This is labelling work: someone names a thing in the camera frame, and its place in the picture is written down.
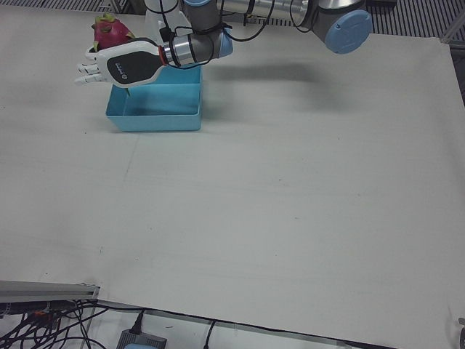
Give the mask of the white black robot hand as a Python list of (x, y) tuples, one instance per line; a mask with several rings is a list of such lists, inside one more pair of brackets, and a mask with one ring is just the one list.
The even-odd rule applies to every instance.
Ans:
[(82, 76), (75, 79), (78, 86), (105, 82), (120, 88), (136, 87), (155, 81), (166, 66), (163, 47), (148, 38), (132, 39), (97, 52), (86, 52), (90, 64), (77, 65)]

